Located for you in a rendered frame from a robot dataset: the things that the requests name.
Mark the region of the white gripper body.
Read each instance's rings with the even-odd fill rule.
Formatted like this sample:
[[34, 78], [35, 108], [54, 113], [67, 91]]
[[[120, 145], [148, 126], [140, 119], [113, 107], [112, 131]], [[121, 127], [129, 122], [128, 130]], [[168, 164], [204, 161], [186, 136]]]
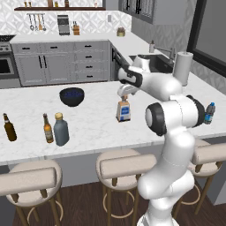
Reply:
[[117, 90], [117, 94], [120, 97], [128, 96], [129, 94], [136, 94], [139, 89], [129, 84], [124, 84]]

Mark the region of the amber bottle with white-blue label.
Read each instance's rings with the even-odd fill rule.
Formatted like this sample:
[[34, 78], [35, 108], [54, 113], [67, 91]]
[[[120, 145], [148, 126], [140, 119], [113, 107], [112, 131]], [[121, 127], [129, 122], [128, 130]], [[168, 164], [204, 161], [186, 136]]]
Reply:
[[117, 120], [119, 122], [129, 121], [131, 119], [130, 103], [127, 101], [128, 96], [121, 97], [117, 105]]

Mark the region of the dark dishwasher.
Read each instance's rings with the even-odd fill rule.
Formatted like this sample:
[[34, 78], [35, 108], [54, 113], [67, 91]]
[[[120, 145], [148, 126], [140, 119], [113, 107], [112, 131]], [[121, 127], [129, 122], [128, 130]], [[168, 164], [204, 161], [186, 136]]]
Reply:
[[118, 81], [118, 71], [121, 64], [128, 64], [114, 46], [111, 46], [111, 81]]

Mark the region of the dark sink basin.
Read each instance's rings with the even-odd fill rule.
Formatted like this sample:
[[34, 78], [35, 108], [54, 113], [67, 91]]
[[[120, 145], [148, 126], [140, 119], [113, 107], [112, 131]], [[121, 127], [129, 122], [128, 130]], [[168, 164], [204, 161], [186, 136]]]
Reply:
[[174, 64], [164, 55], [137, 55], [131, 56], [132, 66], [144, 71], [172, 73]]

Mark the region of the white paper towel roll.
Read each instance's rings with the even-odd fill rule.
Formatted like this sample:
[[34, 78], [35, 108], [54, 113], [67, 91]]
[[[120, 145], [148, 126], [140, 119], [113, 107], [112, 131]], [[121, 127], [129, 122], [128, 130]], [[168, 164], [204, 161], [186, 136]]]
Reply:
[[191, 70], [193, 53], [190, 52], [177, 52], [176, 60], [172, 75], [180, 81], [183, 87], [188, 83], [188, 77]]

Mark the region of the grey base cupboard run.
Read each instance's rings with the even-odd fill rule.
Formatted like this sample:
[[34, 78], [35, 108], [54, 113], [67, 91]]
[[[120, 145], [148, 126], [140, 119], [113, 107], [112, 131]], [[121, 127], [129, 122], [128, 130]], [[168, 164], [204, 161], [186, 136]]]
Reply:
[[109, 79], [108, 41], [13, 43], [24, 87]]

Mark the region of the beige round bar stool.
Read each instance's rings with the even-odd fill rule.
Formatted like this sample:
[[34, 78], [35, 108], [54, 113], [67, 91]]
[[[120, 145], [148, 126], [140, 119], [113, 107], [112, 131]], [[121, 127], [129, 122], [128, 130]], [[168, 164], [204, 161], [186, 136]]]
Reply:
[[180, 198], [175, 205], [172, 215], [177, 218], [177, 214], [181, 205], [196, 204], [194, 214], [200, 211], [201, 205], [206, 198], [209, 186], [212, 183], [214, 175], [220, 170], [222, 163], [226, 161], [226, 143], [211, 145], [202, 139], [198, 139], [191, 163], [188, 170], [191, 171], [194, 177], [205, 177], [207, 179], [202, 192], [197, 185], [198, 198], [193, 202], [183, 202]]
[[[137, 225], [137, 210], [139, 178], [157, 163], [153, 154], [140, 154], [134, 149], [120, 149], [100, 154], [96, 160], [96, 174], [102, 183], [102, 205], [108, 216], [108, 226], [111, 219], [124, 219], [132, 216], [132, 226]], [[133, 208], [126, 215], [113, 215], [111, 212], [111, 193], [124, 192], [125, 203], [132, 198]]]
[[29, 218], [38, 206], [50, 203], [55, 226], [61, 226], [64, 216], [60, 188], [63, 173], [60, 165], [54, 160], [22, 162], [9, 173], [0, 175], [0, 196], [5, 196], [16, 207], [23, 226], [30, 226]]

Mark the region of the grey bottle with gold cap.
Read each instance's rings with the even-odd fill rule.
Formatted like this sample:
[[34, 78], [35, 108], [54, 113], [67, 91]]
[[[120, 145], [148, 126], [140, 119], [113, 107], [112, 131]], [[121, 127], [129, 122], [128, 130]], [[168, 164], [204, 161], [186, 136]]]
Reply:
[[55, 125], [54, 125], [54, 134], [56, 144], [60, 147], [65, 145], [69, 141], [69, 130], [68, 124], [63, 120], [63, 114], [58, 112], [55, 114]]

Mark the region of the blue plastic water bottle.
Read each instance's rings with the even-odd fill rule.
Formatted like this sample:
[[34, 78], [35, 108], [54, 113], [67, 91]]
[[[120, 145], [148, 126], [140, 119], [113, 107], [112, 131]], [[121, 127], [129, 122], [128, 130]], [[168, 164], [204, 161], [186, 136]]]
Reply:
[[205, 112], [205, 120], [204, 120], [205, 124], [210, 124], [212, 122], [212, 118], [213, 118], [214, 113], [215, 113], [215, 104], [213, 102], [211, 102], [207, 106], [207, 109], [206, 109], [206, 112]]

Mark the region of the brown bottle with tan label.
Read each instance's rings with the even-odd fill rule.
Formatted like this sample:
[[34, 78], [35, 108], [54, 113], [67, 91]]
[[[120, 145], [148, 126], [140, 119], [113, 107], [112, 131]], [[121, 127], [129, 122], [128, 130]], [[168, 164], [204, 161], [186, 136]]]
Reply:
[[48, 143], [52, 143], [54, 141], [54, 138], [53, 138], [52, 128], [51, 128], [51, 125], [49, 124], [48, 116], [46, 113], [43, 114], [43, 119], [44, 119], [43, 129], [44, 129], [46, 141]]

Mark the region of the steel oven with hob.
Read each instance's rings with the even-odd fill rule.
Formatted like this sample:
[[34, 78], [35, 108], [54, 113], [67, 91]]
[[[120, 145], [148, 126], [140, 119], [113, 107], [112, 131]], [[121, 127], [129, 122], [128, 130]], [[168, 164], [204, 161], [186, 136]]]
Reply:
[[0, 34], [0, 89], [21, 87], [10, 40], [15, 34]]

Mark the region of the plain brown glass bottle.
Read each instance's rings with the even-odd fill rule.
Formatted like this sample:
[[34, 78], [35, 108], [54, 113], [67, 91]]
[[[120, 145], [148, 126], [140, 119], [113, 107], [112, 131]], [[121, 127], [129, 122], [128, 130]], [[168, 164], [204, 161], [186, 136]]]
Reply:
[[15, 141], [17, 139], [17, 134], [15, 132], [14, 126], [10, 122], [6, 113], [4, 113], [4, 129], [9, 141]]

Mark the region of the grey wall cupboard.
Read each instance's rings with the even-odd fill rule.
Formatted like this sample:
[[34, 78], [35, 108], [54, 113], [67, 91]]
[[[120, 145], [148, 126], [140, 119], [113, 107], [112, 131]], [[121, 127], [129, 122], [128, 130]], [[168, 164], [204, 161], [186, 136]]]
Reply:
[[180, 25], [187, 0], [119, 0], [119, 9], [152, 25]]

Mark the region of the dark wooden wall shelf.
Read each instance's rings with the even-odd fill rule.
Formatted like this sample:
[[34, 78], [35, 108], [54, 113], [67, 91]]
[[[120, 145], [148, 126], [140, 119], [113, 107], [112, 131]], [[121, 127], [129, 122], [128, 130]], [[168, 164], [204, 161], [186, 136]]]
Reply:
[[17, 7], [14, 11], [106, 11], [104, 7]]

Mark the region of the rail with hanging tools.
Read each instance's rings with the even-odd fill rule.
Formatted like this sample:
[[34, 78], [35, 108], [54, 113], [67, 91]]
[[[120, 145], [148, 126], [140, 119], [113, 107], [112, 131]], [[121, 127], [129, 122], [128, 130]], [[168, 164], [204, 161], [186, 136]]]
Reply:
[[28, 13], [31, 31], [46, 31], [44, 13]]

